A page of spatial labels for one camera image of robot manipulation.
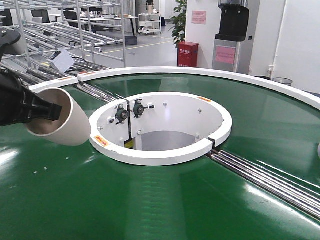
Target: white cart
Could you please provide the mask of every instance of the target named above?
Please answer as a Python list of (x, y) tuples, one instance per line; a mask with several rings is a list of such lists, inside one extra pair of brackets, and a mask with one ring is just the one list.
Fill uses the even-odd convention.
[(159, 13), (139, 14), (139, 34), (161, 33), (161, 19)]

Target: green plant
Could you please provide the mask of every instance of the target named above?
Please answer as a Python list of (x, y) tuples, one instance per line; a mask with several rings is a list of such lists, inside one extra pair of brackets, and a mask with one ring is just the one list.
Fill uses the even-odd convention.
[(172, 37), (175, 47), (178, 47), (178, 43), (183, 42), (186, 38), (186, 16), (187, 16), (187, 0), (175, 0), (179, 6), (174, 8), (175, 13), (179, 13), (178, 16), (173, 16), (170, 21), (174, 26), (171, 29)]

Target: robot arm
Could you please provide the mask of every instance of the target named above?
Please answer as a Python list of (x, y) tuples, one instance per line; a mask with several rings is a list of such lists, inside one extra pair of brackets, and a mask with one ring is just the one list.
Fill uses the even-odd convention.
[[(24, 52), (20, 38), (18, 31), (0, 28), (0, 62), (4, 54)], [(43, 100), (24, 87), (13, 72), (0, 68), (0, 126), (39, 118), (55, 121), (60, 118), (61, 110), (61, 106)]]

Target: orange warning label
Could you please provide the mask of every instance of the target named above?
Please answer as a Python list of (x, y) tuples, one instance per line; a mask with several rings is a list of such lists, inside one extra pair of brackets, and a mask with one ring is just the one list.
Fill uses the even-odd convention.
[(61, 80), (67, 80), (67, 79), (70, 79), (71, 78), (71, 76), (67, 76), (67, 77), (63, 77), (63, 78), (59, 78), (59, 80), (61, 81)]
[(88, 73), (84, 73), (83, 75), (91, 75), (91, 74), (95, 74), (96, 72), (93, 71), (93, 72), (88, 72)]
[(95, 136), (94, 137), (99, 143), (101, 146), (103, 147), (106, 147), (109, 145), (109, 142), (107, 142), (107, 140), (105, 140), (102, 136)]
[(208, 98), (205, 98), (205, 97), (203, 97), (203, 96), (198, 96), (198, 99), (201, 99), (201, 100), (206, 101), (206, 102), (208, 102), (208, 103), (212, 102), (212, 100), (210, 100), (210, 99), (208, 99)]

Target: pink sign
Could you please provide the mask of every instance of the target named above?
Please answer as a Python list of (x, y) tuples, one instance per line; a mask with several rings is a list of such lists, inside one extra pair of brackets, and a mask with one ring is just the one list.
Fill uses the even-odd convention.
[(236, 57), (235, 47), (216, 46), (215, 52), (216, 62), (234, 64)]
[(192, 11), (193, 24), (206, 24), (207, 12), (206, 11)]

